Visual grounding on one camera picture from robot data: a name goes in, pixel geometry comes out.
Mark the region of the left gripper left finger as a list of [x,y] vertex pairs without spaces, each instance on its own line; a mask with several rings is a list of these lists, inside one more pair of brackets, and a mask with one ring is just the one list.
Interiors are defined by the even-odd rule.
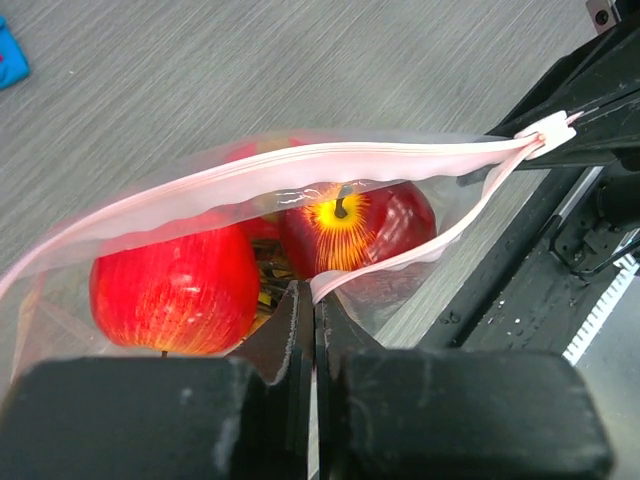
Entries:
[[5,479],[304,479],[314,313],[293,282],[224,357],[42,362],[1,406]]

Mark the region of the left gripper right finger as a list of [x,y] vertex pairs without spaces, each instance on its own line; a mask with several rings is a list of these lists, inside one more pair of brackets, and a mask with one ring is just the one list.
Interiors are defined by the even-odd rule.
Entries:
[[315,308],[322,479],[606,479],[613,447],[562,356],[387,349]]

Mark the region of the red apple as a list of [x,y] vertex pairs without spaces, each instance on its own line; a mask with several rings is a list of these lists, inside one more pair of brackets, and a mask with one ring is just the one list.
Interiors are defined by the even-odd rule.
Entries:
[[299,278],[358,270],[437,236],[435,212],[411,182],[350,195],[346,191],[335,187],[325,202],[278,214],[280,242]]
[[236,346],[257,313],[260,275],[237,225],[96,259],[93,320],[114,344],[186,355]]

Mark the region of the clear pink zip top bag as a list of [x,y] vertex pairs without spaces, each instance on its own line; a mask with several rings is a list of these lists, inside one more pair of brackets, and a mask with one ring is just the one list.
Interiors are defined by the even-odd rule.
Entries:
[[[52,228],[1,277],[1,385],[49,359],[83,356],[216,357],[231,353],[275,313],[299,280],[313,301],[337,293],[368,332],[410,299],[451,246],[520,166],[576,134],[577,116],[557,111],[495,136],[293,131],[223,145],[179,161]],[[437,236],[354,271],[296,276],[284,254],[278,214],[348,195],[413,183],[436,215]],[[89,277],[102,256],[203,231],[239,226],[260,275],[257,313],[247,336],[216,354],[124,347],[96,326]]]

